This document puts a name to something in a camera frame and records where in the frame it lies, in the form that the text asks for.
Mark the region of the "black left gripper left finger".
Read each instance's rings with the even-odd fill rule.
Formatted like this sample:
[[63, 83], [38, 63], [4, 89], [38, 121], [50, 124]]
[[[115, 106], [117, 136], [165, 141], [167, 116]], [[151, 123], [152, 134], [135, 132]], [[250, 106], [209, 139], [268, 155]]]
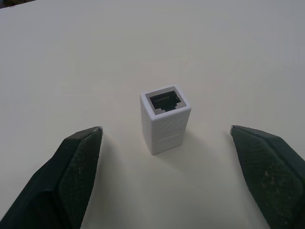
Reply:
[[92, 194], [103, 129], [85, 129], [65, 138], [30, 178], [0, 229], [80, 229]]

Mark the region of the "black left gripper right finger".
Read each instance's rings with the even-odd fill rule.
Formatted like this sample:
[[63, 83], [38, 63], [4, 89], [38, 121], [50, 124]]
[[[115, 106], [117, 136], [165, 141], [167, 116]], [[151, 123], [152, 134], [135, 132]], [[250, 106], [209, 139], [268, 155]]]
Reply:
[[281, 137], [230, 130], [247, 187], [270, 229], [305, 229], [305, 160]]

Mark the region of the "white ethernet coupler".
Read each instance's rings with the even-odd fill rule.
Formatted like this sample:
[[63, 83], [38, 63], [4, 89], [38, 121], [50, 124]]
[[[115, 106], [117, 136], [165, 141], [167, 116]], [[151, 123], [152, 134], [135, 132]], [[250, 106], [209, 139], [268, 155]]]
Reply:
[[191, 105], [178, 85], [140, 94], [142, 133], [152, 155], [179, 147]]

